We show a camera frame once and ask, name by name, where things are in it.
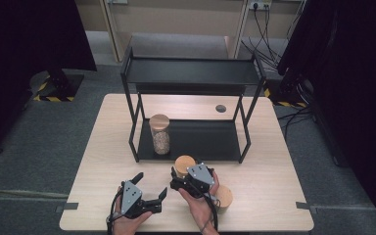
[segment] black tape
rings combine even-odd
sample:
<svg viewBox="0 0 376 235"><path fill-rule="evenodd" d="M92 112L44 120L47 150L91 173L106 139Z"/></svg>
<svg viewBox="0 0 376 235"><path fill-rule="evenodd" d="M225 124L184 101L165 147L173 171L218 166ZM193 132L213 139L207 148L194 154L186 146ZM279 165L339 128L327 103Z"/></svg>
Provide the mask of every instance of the black tape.
<svg viewBox="0 0 376 235"><path fill-rule="evenodd" d="M78 209L78 203L65 203L64 204L64 210L77 210Z"/></svg>
<svg viewBox="0 0 376 235"><path fill-rule="evenodd" d="M296 202L297 209L309 210L310 207L307 203Z"/></svg>

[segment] wooden table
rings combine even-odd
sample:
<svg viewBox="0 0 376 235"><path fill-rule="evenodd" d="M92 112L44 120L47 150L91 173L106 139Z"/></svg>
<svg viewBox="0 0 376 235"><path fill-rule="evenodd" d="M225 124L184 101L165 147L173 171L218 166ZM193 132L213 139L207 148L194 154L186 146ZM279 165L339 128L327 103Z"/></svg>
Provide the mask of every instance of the wooden table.
<svg viewBox="0 0 376 235"><path fill-rule="evenodd" d="M169 99L164 95L145 95L144 108L147 117L162 113L170 118L226 118L232 116L236 101L235 97L173 96ZM245 97L243 102L248 107L251 99ZM217 112L216 105L225 105L227 112ZM240 145L244 140L241 126L240 122ZM145 174L137 184L143 191L144 200L157 199L159 193L169 186L170 168L174 162L137 163L128 145L130 127L124 95L107 95L68 199L68 203L78 203L78 208L64 210L60 221L62 229L106 230L105 220L118 186L139 172ZM258 99L249 130L252 145L242 164L206 163L215 169L220 184L231 189L234 198L226 213L218 217L219 231L312 229L309 210L297 208L297 203L305 203L306 199L268 99ZM139 231L198 232L198 228L186 202L168 187L163 212L152 215Z"/></svg>

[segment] shelf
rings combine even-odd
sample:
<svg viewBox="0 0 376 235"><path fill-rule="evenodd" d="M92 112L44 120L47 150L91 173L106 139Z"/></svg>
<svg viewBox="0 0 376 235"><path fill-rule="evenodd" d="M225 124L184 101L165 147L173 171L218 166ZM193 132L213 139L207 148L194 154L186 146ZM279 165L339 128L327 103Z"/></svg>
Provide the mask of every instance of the shelf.
<svg viewBox="0 0 376 235"><path fill-rule="evenodd" d="M170 151L154 152L149 120L144 120L140 135L140 160L176 160L189 155L202 161L239 161L240 148L232 120L175 120L169 124Z"/></svg>
<svg viewBox="0 0 376 235"><path fill-rule="evenodd" d="M133 122L129 145L136 162L176 160L181 155L204 161L243 162L251 145L247 125L266 79L257 52L249 60L147 58L135 57L132 48L128 47L120 76ZM128 84L136 86L137 103L131 100ZM256 91L245 114L242 98L249 86L255 86ZM239 100L231 119L172 119L169 125L170 153L160 156L154 152L149 119L145 117L143 107L143 94L237 96ZM139 115L143 123L139 146L135 147L133 138ZM234 122L236 117L244 125L246 145L242 151Z"/></svg>

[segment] gray carpet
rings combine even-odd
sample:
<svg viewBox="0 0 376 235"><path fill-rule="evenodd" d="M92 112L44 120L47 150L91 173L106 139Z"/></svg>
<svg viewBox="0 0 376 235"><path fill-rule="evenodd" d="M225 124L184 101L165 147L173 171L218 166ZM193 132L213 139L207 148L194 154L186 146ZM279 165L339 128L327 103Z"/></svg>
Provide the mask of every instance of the gray carpet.
<svg viewBox="0 0 376 235"><path fill-rule="evenodd" d="M84 80L73 102L30 101L6 136L0 154L0 190L58 193L47 196L0 194L0 234L105 234L65 232L59 227L58 206L71 190L103 98L121 93L119 66L98 66L82 73ZM45 79L31 80L34 91ZM275 73L270 78L278 78ZM279 117L297 110L274 107ZM350 168L334 165L317 124L311 118L288 127L287 144L315 226L303 233L252 234L376 234L376 211Z"/></svg>

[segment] wrist strap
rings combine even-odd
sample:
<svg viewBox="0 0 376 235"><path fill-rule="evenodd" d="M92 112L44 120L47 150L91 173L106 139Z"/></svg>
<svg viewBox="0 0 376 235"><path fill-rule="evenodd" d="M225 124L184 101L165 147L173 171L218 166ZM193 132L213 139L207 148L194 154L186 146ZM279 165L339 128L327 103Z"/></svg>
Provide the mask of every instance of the wrist strap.
<svg viewBox="0 0 376 235"><path fill-rule="evenodd" d="M210 221L213 221L212 219L212 214L210 214L210 218L209 220L207 220L207 222L204 224L203 228L200 229L200 233L203 234L204 232L204 229L206 229L207 225L209 224Z"/></svg>
<svg viewBox="0 0 376 235"><path fill-rule="evenodd" d="M123 215L119 212L114 212L106 218L106 224L108 225L108 235L113 233L113 224L116 219L121 218Z"/></svg>

